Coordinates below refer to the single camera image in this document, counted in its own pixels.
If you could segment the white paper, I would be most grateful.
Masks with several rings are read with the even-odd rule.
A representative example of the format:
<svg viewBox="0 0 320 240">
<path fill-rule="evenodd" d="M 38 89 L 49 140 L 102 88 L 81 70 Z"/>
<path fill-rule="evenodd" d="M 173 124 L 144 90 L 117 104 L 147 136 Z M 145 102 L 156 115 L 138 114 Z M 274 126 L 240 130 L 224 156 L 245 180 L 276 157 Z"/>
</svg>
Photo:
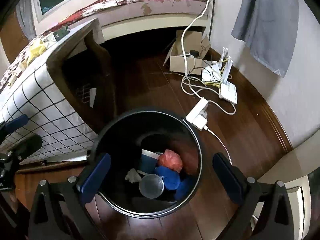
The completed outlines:
<svg viewBox="0 0 320 240">
<path fill-rule="evenodd" d="M 141 176 L 139 175 L 139 173 L 134 169 L 132 168 L 131 170 L 129 170 L 129 172 L 127 173 L 126 177 L 125 177 L 125 180 L 129 181 L 131 184 L 133 183 L 139 183 L 142 178 Z"/>
</svg>

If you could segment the large blue paper cup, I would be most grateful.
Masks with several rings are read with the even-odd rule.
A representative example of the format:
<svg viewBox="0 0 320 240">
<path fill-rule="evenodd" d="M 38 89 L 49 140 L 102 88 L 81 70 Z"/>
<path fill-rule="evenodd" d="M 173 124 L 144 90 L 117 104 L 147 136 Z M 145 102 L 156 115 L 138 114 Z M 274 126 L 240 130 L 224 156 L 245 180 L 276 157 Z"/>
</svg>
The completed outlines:
<svg viewBox="0 0 320 240">
<path fill-rule="evenodd" d="M 148 174 L 139 182 L 139 190 L 144 197 L 156 199 L 164 191 L 163 179 L 156 174 Z"/>
</svg>

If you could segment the small blue paper cup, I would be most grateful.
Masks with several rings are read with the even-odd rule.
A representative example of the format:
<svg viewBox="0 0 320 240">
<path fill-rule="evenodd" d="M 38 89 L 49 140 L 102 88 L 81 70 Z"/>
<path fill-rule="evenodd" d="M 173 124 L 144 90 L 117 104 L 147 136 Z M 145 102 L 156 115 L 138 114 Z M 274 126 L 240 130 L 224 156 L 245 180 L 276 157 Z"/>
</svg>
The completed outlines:
<svg viewBox="0 0 320 240">
<path fill-rule="evenodd" d="M 142 150 L 140 167 L 137 170 L 139 174 L 147 175 L 153 173 L 160 154 L 148 150 Z"/>
</svg>

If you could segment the red plastic bag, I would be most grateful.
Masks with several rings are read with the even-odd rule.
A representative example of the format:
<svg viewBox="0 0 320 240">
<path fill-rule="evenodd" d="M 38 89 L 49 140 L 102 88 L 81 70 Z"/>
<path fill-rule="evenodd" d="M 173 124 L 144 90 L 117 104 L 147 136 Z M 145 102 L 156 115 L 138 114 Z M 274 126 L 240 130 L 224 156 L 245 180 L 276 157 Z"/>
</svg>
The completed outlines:
<svg viewBox="0 0 320 240">
<path fill-rule="evenodd" d="M 158 164 L 159 166 L 167 167 L 178 173 L 180 173 L 183 168 L 183 162 L 180 155 L 172 150 L 165 150 L 165 152 L 160 155 Z"/>
</svg>

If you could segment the yellow cloth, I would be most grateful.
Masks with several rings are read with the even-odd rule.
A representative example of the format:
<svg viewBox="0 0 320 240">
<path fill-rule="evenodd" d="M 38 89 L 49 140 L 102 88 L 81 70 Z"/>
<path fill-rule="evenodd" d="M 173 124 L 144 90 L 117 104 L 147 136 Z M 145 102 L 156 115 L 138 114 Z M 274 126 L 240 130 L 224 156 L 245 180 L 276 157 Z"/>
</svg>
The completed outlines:
<svg viewBox="0 0 320 240">
<path fill-rule="evenodd" d="M 46 46 L 44 44 L 32 45 L 29 49 L 29 54 L 27 58 L 27 67 L 40 55 L 46 51 Z"/>
</svg>

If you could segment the blue cloth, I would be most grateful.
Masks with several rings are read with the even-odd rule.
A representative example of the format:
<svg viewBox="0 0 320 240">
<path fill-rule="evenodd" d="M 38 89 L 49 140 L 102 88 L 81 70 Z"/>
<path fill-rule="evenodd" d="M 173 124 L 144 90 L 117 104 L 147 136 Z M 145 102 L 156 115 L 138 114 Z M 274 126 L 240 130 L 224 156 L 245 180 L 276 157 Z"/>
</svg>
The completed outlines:
<svg viewBox="0 0 320 240">
<path fill-rule="evenodd" d="M 165 166 L 156 167 L 154 172 L 163 180 L 164 193 L 168 201 L 183 200 L 194 186 L 193 177 L 187 176 L 184 172 L 180 176 L 178 172 Z"/>
</svg>

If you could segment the white grid tablecloth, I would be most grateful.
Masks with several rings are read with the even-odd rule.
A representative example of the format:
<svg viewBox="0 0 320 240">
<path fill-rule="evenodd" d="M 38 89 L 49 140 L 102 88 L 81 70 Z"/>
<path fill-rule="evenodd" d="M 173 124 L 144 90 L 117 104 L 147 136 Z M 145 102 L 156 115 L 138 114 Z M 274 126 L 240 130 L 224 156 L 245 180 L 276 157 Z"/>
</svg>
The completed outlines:
<svg viewBox="0 0 320 240">
<path fill-rule="evenodd" d="M 38 56 L 12 85 L 1 91 L 1 122 L 22 115 L 28 122 L 1 139 L 1 153 L 39 135 L 42 146 L 25 164 L 84 155 L 92 149 L 101 127 L 91 107 L 90 89 L 103 83 L 107 52 L 98 19 L 73 28 Z"/>
</svg>

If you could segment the white power strip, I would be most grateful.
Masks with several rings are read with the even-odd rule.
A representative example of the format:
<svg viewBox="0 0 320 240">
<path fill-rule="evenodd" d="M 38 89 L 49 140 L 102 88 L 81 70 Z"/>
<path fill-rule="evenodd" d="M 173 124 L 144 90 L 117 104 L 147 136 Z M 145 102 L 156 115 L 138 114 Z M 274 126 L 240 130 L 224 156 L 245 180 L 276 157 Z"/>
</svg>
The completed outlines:
<svg viewBox="0 0 320 240">
<path fill-rule="evenodd" d="M 206 100 L 205 98 L 201 98 L 186 116 L 187 122 L 191 123 L 199 131 L 203 130 L 208 123 L 206 114 L 207 106 L 208 100 Z"/>
</svg>

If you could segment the brown wooden door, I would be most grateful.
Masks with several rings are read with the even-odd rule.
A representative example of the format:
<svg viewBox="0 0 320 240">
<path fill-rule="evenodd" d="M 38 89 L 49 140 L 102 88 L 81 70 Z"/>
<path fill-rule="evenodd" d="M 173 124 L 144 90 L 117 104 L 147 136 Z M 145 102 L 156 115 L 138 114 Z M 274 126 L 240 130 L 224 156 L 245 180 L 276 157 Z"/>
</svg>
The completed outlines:
<svg viewBox="0 0 320 240">
<path fill-rule="evenodd" d="M 1 41 L 5 54 L 10 63 L 13 63 L 21 50 L 29 43 L 13 11 L 1 29 Z"/>
</svg>

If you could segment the white modem box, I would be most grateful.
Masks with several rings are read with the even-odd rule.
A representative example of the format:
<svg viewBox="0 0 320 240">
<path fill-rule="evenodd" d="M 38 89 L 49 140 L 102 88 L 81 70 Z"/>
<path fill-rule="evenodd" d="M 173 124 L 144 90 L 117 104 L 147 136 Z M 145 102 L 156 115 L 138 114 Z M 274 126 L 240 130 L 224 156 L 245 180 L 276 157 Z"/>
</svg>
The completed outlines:
<svg viewBox="0 0 320 240">
<path fill-rule="evenodd" d="M 219 88 L 219 98 L 236 105 L 238 103 L 236 86 L 228 81 L 223 81 Z"/>
</svg>

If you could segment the green white medicine box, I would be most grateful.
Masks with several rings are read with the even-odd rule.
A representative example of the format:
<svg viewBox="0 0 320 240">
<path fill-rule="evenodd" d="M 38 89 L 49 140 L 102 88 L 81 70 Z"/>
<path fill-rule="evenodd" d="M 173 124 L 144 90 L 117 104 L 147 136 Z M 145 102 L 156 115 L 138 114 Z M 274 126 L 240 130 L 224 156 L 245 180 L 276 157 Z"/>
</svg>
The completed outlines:
<svg viewBox="0 0 320 240">
<path fill-rule="evenodd" d="M 65 25 L 53 28 L 49 33 L 49 39 L 52 41 L 60 41 L 62 38 L 64 38 L 67 34 L 69 34 L 69 28 Z"/>
</svg>

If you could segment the white router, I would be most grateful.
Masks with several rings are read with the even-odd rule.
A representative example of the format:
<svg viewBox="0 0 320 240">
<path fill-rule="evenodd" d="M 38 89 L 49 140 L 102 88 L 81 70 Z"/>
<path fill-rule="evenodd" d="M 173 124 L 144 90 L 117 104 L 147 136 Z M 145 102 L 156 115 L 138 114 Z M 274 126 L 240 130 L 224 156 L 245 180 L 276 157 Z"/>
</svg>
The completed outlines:
<svg viewBox="0 0 320 240">
<path fill-rule="evenodd" d="M 231 70 L 228 70 L 228 76 L 224 74 L 228 66 L 232 66 L 232 60 L 228 55 L 228 48 L 223 47 L 217 61 L 202 60 L 201 80 L 207 85 L 218 86 L 221 82 L 232 79 Z"/>
</svg>

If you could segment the grey left curtain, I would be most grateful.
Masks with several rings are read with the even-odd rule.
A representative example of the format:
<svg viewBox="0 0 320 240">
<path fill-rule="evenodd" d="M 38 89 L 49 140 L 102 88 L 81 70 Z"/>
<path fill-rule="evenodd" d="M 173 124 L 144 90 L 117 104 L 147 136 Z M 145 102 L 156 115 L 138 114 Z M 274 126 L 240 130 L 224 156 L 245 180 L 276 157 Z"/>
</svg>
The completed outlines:
<svg viewBox="0 0 320 240">
<path fill-rule="evenodd" d="M 31 41 L 36 37 L 31 0 L 20 0 L 16 5 L 16 15 L 22 32 Z"/>
</svg>

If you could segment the bed with floral sheet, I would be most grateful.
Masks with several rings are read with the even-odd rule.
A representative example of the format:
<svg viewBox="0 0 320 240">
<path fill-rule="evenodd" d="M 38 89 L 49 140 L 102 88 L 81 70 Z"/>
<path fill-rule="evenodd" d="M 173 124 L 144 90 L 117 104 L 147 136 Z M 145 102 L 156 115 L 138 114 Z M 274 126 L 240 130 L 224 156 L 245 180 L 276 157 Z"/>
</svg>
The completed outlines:
<svg viewBox="0 0 320 240">
<path fill-rule="evenodd" d="M 98 43 L 139 31 L 185 27 L 201 16 L 195 26 L 205 27 L 208 0 L 107 0 L 85 7 L 40 33 L 44 37 L 62 27 L 72 30 L 95 20 Z"/>
</svg>

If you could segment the grey hanging curtain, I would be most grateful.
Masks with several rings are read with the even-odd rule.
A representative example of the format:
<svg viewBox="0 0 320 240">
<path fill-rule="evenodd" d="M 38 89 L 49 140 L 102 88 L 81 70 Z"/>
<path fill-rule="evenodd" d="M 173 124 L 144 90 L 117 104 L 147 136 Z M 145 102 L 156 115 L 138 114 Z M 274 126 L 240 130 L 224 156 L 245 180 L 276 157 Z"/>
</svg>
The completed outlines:
<svg viewBox="0 0 320 240">
<path fill-rule="evenodd" d="M 298 0 L 242 0 L 232 36 L 244 41 L 250 54 L 281 77 L 295 49 Z"/>
</svg>

